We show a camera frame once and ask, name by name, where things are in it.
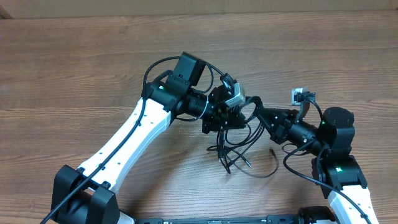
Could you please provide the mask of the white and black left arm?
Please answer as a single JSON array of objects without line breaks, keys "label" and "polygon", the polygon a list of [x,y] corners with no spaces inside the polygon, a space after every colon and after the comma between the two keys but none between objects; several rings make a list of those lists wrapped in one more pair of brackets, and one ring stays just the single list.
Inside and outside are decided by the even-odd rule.
[{"label": "white and black left arm", "polygon": [[[204,71],[219,73],[221,85],[197,90]],[[53,183],[46,221],[81,224],[134,223],[117,201],[124,179],[151,142],[176,119],[202,121],[204,133],[243,128],[243,86],[229,74],[187,52],[176,66],[144,80],[141,97],[111,139],[76,169],[63,166]]]}]

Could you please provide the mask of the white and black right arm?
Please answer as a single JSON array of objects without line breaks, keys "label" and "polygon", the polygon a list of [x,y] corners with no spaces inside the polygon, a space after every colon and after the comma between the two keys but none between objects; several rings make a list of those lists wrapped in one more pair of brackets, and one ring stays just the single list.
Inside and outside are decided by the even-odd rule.
[{"label": "white and black right arm", "polygon": [[254,115],[277,144],[289,142],[304,154],[313,154],[312,175],[291,168],[291,173],[320,186],[329,206],[300,208],[292,223],[377,223],[366,178],[351,155],[355,135],[354,115],[340,107],[331,107],[321,115],[319,127],[304,122],[297,110],[260,108]]}]

